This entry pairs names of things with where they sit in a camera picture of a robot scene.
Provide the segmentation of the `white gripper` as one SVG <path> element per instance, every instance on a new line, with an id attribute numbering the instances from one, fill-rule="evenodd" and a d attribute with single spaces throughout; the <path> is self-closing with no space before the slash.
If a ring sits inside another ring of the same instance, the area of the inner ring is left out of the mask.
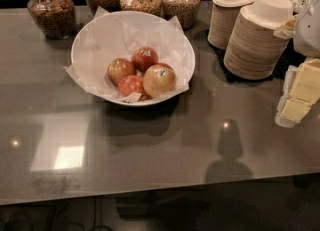
<path id="1" fill-rule="evenodd" d="M 294 49 L 306 57 L 298 67 L 290 65 L 283 84 L 275 122 L 293 128 L 309 113 L 320 99 L 320 0 L 308 0 L 297 20 L 292 16 L 275 29 L 280 39 L 293 38 Z"/>

